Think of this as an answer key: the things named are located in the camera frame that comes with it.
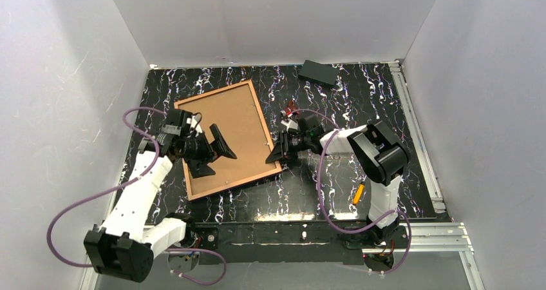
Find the blue photo frame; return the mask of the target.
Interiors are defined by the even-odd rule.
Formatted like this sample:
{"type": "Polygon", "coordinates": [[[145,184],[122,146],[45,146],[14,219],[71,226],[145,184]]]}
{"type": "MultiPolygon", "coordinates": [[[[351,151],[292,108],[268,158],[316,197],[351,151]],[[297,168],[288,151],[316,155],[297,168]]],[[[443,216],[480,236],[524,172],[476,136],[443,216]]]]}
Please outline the blue photo frame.
{"type": "Polygon", "coordinates": [[[236,159],[220,157],[210,164],[215,175],[194,178],[183,163],[189,200],[196,200],[281,172],[280,163],[267,164],[274,144],[252,81],[246,80],[177,101],[176,109],[200,112],[200,126],[209,141],[216,124],[236,159]]]}

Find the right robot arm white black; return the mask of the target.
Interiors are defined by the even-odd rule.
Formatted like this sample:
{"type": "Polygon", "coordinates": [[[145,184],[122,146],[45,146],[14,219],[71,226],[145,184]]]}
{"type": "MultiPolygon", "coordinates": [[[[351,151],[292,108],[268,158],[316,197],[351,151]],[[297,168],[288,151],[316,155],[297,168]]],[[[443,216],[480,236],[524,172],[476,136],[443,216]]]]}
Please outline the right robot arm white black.
{"type": "Polygon", "coordinates": [[[281,122],[285,129],[265,162],[292,161],[306,150],[321,157],[354,155],[369,182],[370,208],[363,228],[338,230],[345,235],[364,234],[373,244],[389,242],[399,226],[399,186],[411,158],[409,151],[382,121],[326,131],[321,123],[324,117],[314,110],[292,110],[281,122]]]}

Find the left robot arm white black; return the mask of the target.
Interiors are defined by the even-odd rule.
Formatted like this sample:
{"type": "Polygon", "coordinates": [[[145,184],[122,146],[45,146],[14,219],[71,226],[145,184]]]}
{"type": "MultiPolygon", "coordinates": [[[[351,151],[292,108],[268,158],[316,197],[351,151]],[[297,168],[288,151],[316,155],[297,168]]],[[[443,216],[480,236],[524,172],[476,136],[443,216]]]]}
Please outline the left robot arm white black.
{"type": "Polygon", "coordinates": [[[194,222],[188,214],[171,213],[150,229],[145,223],[162,182],[178,161],[185,161],[197,177],[215,175],[209,164],[220,157],[235,159],[219,127],[211,124],[212,141],[200,126],[201,113],[171,110],[159,130],[150,135],[134,125],[143,136],[133,173],[103,223],[87,232],[84,247],[95,272],[142,282],[155,258],[175,244],[188,255],[215,252],[199,248],[194,222]]]}

